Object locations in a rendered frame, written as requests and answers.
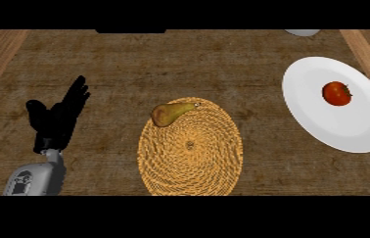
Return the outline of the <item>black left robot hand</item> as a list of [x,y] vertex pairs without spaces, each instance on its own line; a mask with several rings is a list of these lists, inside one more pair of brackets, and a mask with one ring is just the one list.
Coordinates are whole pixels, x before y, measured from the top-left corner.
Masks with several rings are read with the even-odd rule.
[[26,102],[31,127],[37,132],[34,152],[40,154],[44,150],[62,151],[72,137],[77,118],[82,112],[85,102],[90,98],[88,85],[82,75],[75,79],[65,97],[49,109],[38,100]]

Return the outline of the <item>round woven wicker placemat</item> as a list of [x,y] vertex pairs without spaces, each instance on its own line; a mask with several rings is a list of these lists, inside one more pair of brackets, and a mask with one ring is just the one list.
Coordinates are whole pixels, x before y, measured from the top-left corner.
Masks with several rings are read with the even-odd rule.
[[143,184],[153,195],[227,195],[243,169],[237,125],[214,102],[196,97],[177,101],[199,106],[166,127],[144,124],[137,147]]

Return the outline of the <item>white round plate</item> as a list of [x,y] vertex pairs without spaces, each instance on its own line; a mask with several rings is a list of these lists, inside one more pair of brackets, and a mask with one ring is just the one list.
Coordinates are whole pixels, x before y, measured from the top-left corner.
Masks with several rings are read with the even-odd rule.
[[[346,85],[352,95],[345,106],[323,97],[332,81]],[[306,57],[292,63],[281,79],[283,98],[296,121],[329,146],[349,153],[370,152],[370,79],[343,62]]]

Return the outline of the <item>red tomato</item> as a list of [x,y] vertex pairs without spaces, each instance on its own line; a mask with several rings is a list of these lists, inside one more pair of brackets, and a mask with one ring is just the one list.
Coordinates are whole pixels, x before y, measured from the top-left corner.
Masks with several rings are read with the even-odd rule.
[[339,81],[332,81],[323,87],[323,97],[330,105],[345,106],[352,97],[348,86]]

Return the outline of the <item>green-brown pear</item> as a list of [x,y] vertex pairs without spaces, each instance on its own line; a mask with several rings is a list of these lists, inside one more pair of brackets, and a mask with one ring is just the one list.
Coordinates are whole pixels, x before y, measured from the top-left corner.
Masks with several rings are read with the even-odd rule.
[[158,105],[152,111],[152,121],[158,127],[169,126],[177,118],[200,106],[199,103],[174,103]]

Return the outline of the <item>pale grey round object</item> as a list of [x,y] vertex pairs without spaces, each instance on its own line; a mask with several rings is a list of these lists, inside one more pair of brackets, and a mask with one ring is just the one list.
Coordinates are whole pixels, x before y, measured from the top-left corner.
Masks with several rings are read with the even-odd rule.
[[312,36],[320,32],[320,29],[284,29],[284,31],[296,36]]

